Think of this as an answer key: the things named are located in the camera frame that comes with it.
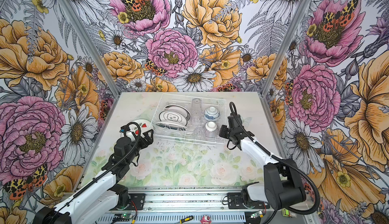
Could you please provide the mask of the green red rimmed plate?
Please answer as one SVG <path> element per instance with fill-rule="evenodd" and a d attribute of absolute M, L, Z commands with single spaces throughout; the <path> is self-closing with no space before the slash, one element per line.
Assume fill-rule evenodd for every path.
<path fill-rule="evenodd" d="M 155 125 L 164 129 L 187 131 L 186 126 L 183 126 L 173 121 L 159 121 Z"/>

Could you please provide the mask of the watermelon pattern plate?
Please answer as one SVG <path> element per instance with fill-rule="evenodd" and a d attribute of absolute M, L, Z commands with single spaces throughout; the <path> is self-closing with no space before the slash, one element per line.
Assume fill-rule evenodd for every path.
<path fill-rule="evenodd" d="M 138 136 L 141 133 L 141 135 L 143 137 L 143 133 L 154 128 L 152 123 L 146 119 L 136 119 L 136 120 L 134 120 L 134 122 L 137 123 L 140 127 L 140 130 L 138 130 L 136 125 L 133 125 L 133 124 L 131 125 L 132 126 L 132 129 L 131 129 L 132 133 L 134 133 L 136 136 Z"/>

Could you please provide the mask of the white plate cloud emblem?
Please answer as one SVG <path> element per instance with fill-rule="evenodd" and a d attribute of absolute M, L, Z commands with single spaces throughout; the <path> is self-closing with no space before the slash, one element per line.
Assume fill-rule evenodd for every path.
<path fill-rule="evenodd" d="M 182 115 L 180 112 L 171 111 L 171 110 L 164 110 L 160 112 L 159 119 L 161 121 L 177 123 L 182 126 L 187 126 L 188 123 L 188 120 L 184 115 Z"/>

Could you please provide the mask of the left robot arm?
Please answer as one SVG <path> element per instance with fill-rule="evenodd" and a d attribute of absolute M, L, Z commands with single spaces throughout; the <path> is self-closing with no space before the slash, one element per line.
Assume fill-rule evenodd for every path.
<path fill-rule="evenodd" d="M 128 188 L 119 184 L 142 149 L 154 141 L 152 129 L 136 135 L 135 141 L 121 137 L 114 153 L 97 176 L 83 188 L 55 207 L 43 207 L 35 215 L 34 224 L 93 224 L 106 212 L 125 209 L 130 204 Z"/>

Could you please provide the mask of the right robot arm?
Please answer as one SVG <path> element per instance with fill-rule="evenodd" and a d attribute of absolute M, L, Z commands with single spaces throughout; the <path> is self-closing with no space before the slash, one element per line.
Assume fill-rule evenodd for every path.
<path fill-rule="evenodd" d="M 307 199 L 300 174 L 292 168 L 290 159 L 278 159 L 263 147 L 254 134 L 246 131 L 240 115 L 231 113 L 228 125 L 223 125 L 219 136 L 249 155 L 263 170 L 263 184 L 249 183 L 242 188 L 243 203 L 252 206 L 265 202 L 274 210 L 291 207 Z"/>

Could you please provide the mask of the blue white porcelain bowl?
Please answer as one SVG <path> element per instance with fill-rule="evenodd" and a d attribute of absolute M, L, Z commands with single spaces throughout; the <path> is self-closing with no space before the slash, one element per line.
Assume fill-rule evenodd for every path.
<path fill-rule="evenodd" d="M 209 106 L 204 111 L 204 117 L 207 121 L 217 121 L 220 117 L 220 112 L 217 107 Z"/>

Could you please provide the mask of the front clear glass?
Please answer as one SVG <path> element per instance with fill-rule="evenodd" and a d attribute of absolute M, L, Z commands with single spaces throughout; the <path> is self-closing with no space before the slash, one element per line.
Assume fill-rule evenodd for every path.
<path fill-rule="evenodd" d="M 195 126 L 193 130 L 194 139 L 198 141 L 203 141 L 205 139 L 205 134 L 204 134 L 201 118 L 196 117 L 193 120 L 193 125 Z"/>

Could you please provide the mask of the clear glass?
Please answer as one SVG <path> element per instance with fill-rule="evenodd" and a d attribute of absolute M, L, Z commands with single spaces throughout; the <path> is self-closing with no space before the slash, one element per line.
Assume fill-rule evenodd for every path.
<path fill-rule="evenodd" d="M 195 126 L 193 130 L 194 139 L 198 141 L 203 141 L 205 139 L 205 134 L 204 134 L 201 118 L 196 117 L 193 120 L 193 125 Z"/>
<path fill-rule="evenodd" d="M 191 101 L 191 113 L 194 116 L 201 116 L 201 114 L 202 114 L 202 100 L 200 98 L 194 98 Z"/>

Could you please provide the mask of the rear clear glass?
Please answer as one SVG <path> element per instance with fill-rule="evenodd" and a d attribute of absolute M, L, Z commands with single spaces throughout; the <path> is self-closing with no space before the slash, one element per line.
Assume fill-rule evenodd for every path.
<path fill-rule="evenodd" d="M 202 114 L 202 100 L 200 98 L 194 98 L 191 101 L 191 113 L 194 116 L 201 116 L 201 114 Z"/>

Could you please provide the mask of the rear green rimmed plate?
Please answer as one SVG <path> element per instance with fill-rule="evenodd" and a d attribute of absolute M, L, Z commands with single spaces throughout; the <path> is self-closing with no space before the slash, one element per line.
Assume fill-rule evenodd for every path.
<path fill-rule="evenodd" d="M 164 107 L 164 110 L 178 112 L 178 113 L 182 114 L 187 120 L 189 120 L 191 118 L 189 110 L 187 110 L 185 107 L 180 106 L 180 105 L 167 105 Z"/>

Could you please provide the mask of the pink round object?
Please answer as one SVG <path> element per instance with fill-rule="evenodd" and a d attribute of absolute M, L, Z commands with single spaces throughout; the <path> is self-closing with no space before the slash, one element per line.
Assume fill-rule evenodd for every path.
<path fill-rule="evenodd" d="M 209 215 L 204 215 L 200 219 L 200 223 L 201 224 L 211 224 L 212 223 L 212 219 L 211 219 L 211 217 Z"/>

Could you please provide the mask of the small green display device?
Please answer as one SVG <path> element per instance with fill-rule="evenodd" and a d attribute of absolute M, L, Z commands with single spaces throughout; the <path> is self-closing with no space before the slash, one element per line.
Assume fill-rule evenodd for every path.
<path fill-rule="evenodd" d="M 287 218 L 296 218 L 297 217 L 297 215 L 295 213 L 293 213 L 285 208 L 282 209 L 282 216 L 287 217 Z"/>

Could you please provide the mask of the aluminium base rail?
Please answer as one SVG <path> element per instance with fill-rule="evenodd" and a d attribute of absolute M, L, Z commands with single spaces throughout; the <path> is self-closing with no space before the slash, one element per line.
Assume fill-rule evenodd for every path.
<path fill-rule="evenodd" d="M 128 207 L 108 212 L 164 215 L 257 210 L 257 207 L 243 203 L 241 191 L 242 187 L 130 188 Z"/>

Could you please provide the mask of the yellow handled screwdriver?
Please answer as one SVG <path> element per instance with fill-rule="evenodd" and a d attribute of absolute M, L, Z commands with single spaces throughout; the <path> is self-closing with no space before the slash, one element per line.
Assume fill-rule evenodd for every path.
<path fill-rule="evenodd" d="M 183 218 L 181 220 L 179 220 L 178 222 L 176 222 L 175 224 L 184 224 L 186 222 L 189 222 L 189 221 L 192 221 L 194 219 L 194 216 L 191 215 L 189 217 L 186 217 L 186 218 Z"/>

